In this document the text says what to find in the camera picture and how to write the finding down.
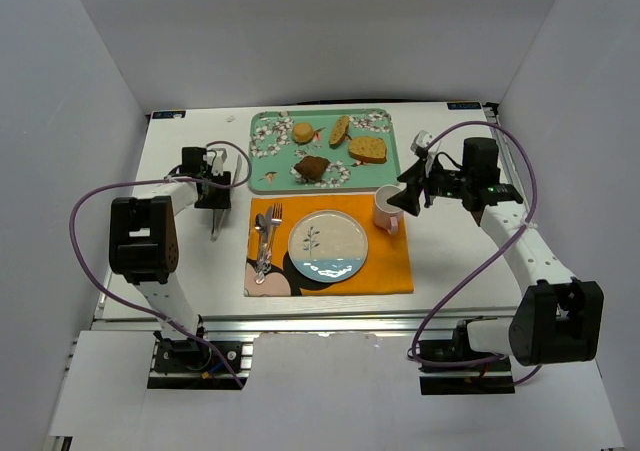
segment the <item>fork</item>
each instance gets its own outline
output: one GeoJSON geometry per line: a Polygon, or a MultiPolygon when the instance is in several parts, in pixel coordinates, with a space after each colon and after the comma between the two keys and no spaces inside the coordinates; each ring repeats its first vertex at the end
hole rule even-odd
{"type": "Polygon", "coordinates": [[[271,233],[269,233],[269,243],[267,245],[265,273],[271,269],[271,256],[273,253],[273,241],[276,236],[278,226],[282,224],[282,203],[273,205],[273,216],[271,217],[271,233]]]}

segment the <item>silver utensil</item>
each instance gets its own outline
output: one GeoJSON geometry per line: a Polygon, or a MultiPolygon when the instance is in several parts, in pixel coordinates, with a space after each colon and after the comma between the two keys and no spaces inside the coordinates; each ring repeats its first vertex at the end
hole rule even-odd
{"type": "Polygon", "coordinates": [[[271,257],[273,253],[273,241],[276,237],[276,230],[278,226],[282,224],[282,203],[276,203],[273,216],[271,217],[271,226],[269,232],[269,241],[267,244],[267,252],[266,252],[266,265],[265,265],[265,273],[267,273],[271,269],[271,257]]]}
{"type": "Polygon", "coordinates": [[[265,228],[265,234],[261,235],[260,248],[258,251],[258,260],[256,262],[256,284],[262,284],[265,280],[265,275],[271,268],[271,265],[267,264],[267,247],[269,243],[269,235],[271,234],[271,217],[273,216],[273,206],[269,206],[267,209],[267,216],[264,217],[261,214],[258,215],[261,220],[261,225],[265,228]]]}

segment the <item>pink mug handle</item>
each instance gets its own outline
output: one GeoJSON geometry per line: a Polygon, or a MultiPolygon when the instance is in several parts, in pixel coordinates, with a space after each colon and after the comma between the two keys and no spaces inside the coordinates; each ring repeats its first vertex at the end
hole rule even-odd
{"type": "Polygon", "coordinates": [[[391,216],[390,221],[391,228],[387,229],[387,231],[389,231],[389,234],[393,235],[398,232],[398,218],[396,218],[395,216],[391,216]]]}

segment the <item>bread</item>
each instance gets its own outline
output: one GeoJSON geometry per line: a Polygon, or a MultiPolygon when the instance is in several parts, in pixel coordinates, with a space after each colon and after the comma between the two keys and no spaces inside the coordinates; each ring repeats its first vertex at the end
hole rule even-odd
{"type": "Polygon", "coordinates": [[[305,156],[293,168],[308,181],[319,181],[330,161],[318,156],[305,156]]]}
{"type": "Polygon", "coordinates": [[[293,127],[293,140],[298,144],[307,144],[313,139],[313,126],[309,123],[298,123],[293,127]]]}
{"type": "Polygon", "coordinates": [[[349,156],[363,163],[387,162],[387,145],[382,138],[360,136],[349,141],[349,156]]]}
{"type": "Polygon", "coordinates": [[[349,116],[340,116],[336,121],[331,136],[329,136],[329,146],[337,148],[346,139],[349,132],[349,116]]]}

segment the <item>mug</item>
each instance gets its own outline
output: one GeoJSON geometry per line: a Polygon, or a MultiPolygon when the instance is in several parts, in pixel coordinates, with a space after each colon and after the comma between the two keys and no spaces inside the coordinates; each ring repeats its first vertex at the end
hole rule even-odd
{"type": "Polygon", "coordinates": [[[388,184],[376,191],[373,197],[373,222],[376,226],[386,229],[389,234],[398,232],[398,223],[402,219],[402,210],[387,203],[387,199],[401,192],[397,186],[388,184]]]}

